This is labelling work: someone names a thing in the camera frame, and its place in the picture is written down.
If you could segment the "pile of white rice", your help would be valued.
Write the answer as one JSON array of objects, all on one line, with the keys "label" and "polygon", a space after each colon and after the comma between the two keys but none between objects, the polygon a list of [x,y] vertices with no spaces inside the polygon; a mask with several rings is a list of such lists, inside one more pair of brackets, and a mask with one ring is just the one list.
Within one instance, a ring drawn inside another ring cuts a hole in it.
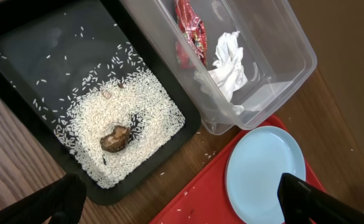
[{"label": "pile of white rice", "polygon": [[[185,117],[102,5],[85,2],[23,21],[0,14],[0,74],[16,109],[50,131],[101,188],[156,153]],[[101,149],[116,125],[131,129],[119,152]]]}]

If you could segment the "red snack wrapper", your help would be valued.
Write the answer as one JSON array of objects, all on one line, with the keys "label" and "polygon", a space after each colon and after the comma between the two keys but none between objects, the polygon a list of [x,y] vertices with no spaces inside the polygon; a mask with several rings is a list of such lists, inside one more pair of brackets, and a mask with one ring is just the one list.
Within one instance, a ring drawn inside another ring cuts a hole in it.
[{"label": "red snack wrapper", "polygon": [[189,0],[174,0],[177,25],[194,50],[195,54],[207,66],[207,33],[201,18],[195,13]]}]

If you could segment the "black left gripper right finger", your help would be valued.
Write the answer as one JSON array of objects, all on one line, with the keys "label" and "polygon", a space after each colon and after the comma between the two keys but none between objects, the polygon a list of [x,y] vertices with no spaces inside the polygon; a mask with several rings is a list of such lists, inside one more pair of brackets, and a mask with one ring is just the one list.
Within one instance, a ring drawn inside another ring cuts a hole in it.
[{"label": "black left gripper right finger", "polygon": [[340,202],[290,173],[283,173],[278,200],[285,224],[364,224],[364,213]]}]

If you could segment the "white napkin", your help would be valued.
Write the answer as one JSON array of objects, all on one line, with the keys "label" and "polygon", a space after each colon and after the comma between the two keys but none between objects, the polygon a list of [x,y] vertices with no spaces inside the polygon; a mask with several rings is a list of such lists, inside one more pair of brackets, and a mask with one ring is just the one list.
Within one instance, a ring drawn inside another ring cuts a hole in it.
[{"label": "white napkin", "polygon": [[215,49],[217,59],[212,63],[216,69],[208,71],[229,103],[233,98],[233,93],[240,90],[248,82],[242,65],[243,47],[238,46],[239,34],[240,31],[224,32],[218,38]]}]

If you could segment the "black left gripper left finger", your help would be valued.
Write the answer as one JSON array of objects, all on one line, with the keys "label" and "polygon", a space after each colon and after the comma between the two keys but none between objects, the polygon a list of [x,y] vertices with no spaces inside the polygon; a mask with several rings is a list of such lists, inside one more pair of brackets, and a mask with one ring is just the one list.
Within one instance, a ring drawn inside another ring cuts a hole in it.
[{"label": "black left gripper left finger", "polygon": [[0,210],[2,223],[77,224],[86,200],[86,185],[76,174],[60,180]]}]

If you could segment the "brown food scrap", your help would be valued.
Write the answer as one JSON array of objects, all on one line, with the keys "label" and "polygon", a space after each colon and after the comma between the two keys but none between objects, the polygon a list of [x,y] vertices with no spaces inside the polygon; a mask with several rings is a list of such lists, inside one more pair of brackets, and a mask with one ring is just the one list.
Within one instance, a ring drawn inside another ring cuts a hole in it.
[{"label": "brown food scrap", "polygon": [[131,129],[116,125],[112,132],[100,139],[101,149],[107,152],[122,151],[129,142]]}]

